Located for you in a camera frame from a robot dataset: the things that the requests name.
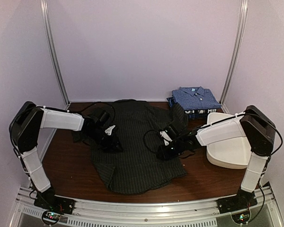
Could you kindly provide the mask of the dark striped long sleeve shirt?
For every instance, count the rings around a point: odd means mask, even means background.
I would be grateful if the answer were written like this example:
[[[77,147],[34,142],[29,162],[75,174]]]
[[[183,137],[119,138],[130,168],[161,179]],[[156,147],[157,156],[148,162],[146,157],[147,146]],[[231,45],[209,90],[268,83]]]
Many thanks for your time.
[[[172,179],[186,175],[179,158],[159,160],[158,147],[163,141],[157,136],[173,120],[186,129],[188,118],[184,109],[175,104],[169,110],[154,107],[146,101],[133,99],[112,103],[114,124],[123,152],[106,153],[92,139],[81,132],[71,133],[74,142],[86,142],[91,150],[91,162],[105,187],[120,194],[140,194],[168,185]]]

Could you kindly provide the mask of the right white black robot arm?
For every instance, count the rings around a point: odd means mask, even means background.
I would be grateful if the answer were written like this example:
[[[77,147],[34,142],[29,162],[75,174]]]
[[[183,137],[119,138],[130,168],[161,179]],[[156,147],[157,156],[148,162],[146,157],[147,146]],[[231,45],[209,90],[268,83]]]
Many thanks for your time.
[[[243,180],[233,198],[233,205],[238,209],[244,208],[254,197],[254,190],[274,153],[278,133],[275,124],[254,105],[235,115],[211,113],[205,125],[193,130],[181,129],[180,123],[173,121],[163,131],[165,142],[156,153],[160,160],[170,160],[185,151],[205,147],[212,164],[225,168],[245,167]]]

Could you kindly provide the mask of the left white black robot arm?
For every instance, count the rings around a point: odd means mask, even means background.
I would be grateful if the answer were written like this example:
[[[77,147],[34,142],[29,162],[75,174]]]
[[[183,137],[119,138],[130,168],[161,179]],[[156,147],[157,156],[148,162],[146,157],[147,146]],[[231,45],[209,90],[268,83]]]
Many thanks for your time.
[[[26,101],[10,123],[9,136],[14,153],[37,192],[37,200],[48,210],[56,209],[59,202],[37,153],[40,130],[78,131],[94,140],[104,152],[122,152],[122,145],[115,133],[116,126],[105,127],[109,118],[110,114],[102,108],[86,116],[82,112],[38,106]]]

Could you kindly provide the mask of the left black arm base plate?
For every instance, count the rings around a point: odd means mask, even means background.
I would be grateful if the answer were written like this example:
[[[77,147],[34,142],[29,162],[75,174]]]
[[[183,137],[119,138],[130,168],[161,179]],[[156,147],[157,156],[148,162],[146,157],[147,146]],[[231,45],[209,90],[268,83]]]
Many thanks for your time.
[[[38,195],[34,201],[34,205],[46,210],[55,211],[62,214],[72,214],[75,200],[63,198],[59,196],[50,196],[46,198]]]

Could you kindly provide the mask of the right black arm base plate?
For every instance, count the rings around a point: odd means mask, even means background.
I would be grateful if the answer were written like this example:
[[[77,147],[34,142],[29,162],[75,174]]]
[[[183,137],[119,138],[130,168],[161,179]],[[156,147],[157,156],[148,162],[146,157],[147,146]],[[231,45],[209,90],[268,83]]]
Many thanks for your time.
[[[257,205],[255,195],[239,195],[236,194],[231,197],[220,198],[217,200],[217,205],[220,214],[234,212],[238,210],[247,209],[250,206]]]

